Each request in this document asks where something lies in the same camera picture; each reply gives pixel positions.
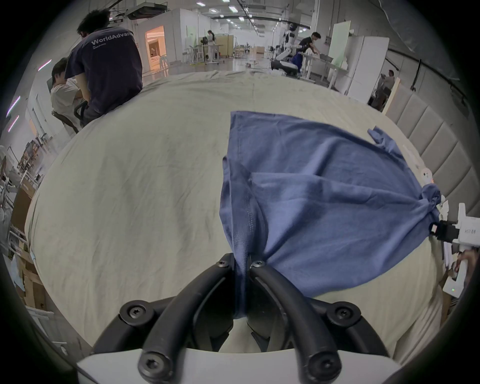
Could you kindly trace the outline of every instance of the desk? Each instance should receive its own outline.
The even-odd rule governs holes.
[[[346,69],[337,67],[336,65],[333,65],[332,63],[330,63],[330,62],[328,62],[324,59],[321,59],[317,56],[307,55],[306,53],[303,53],[303,52],[300,52],[300,54],[308,60],[308,62],[306,63],[306,66],[305,66],[305,68],[308,68],[307,69],[307,76],[305,77],[307,80],[310,78],[310,73],[312,72],[312,60],[323,61],[328,68],[331,68],[331,69],[334,70],[332,80],[330,81],[330,84],[328,85],[328,89],[332,89],[332,86],[335,84],[336,77],[338,76],[339,72],[342,73],[342,74],[347,74],[348,73],[348,71]]]
[[[208,47],[208,61],[206,61],[206,64],[211,64],[211,63],[220,63],[220,45],[219,44],[207,44]]]

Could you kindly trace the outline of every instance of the black hair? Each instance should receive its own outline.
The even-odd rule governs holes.
[[[108,26],[109,18],[110,11],[108,9],[95,9],[84,17],[77,28],[77,33],[79,35],[90,34],[97,29],[105,28]]]
[[[52,84],[55,84],[55,75],[60,75],[67,69],[68,58],[61,58],[52,68]]]

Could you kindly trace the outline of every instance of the dark purple t-shirt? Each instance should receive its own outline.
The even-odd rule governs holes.
[[[84,73],[89,108],[107,113],[142,90],[142,62],[133,33],[122,27],[99,29],[83,39],[68,58],[65,79]]]

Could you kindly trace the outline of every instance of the human hand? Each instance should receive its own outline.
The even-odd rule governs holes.
[[[474,249],[469,249],[463,251],[460,255],[458,255],[458,259],[456,261],[455,272],[458,272],[460,268],[460,262],[462,260],[467,260],[467,275],[465,276],[465,286],[468,285],[470,279],[472,278],[473,271],[475,270],[475,266],[477,265],[477,260],[479,259],[479,254]]]

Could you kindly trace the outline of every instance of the man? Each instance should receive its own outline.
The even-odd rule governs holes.
[[[320,51],[315,47],[314,44],[314,41],[318,40],[319,38],[321,38],[320,34],[318,32],[313,32],[311,36],[308,36],[300,41],[299,45],[301,48],[297,49],[297,54],[292,59],[292,63],[295,64],[299,70],[303,64],[303,56],[300,54],[300,52],[305,53],[307,49],[310,48],[314,53],[320,54]]]
[[[375,91],[375,99],[373,99],[371,103],[372,108],[375,108],[378,111],[382,110],[382,107],[385,101],[388,99],[394,83],[395,76],[392,70],[388,71],[388,76],[385,76],[383,73],[380,74],[380,79],[378,80],[377,84],[377,90]]]
[[[64,57],[53,66],[50,99],[55,112],[68,118],[77,129],[81,129],[80,120],[75,117],[73,111],[82,100],[82,91],[74,79],[65,79],[67,60]]]
[[[388,88],[391,91],[394,83],[395,83],[394,72],[392,70],[389,70],[388,76],[384,76],[384,88]]]
[[[105,115],[142,89],[142,62],[133,33],[108,28],[109,10],[91,11],[78,26],[82,41],[72,50],[65,78],[75,76],[88,106],[83,124]]]
[[[313,32],[311,36],[304,38],[299,44],[302,48],[297,49],[297,53],[305,53],[307,49],[310,48],[314,53],[320,54],[320,51],[315,47],[314,44],[314,41],[318,40],[319,38],[321,38],[321,36],[318,32]]]

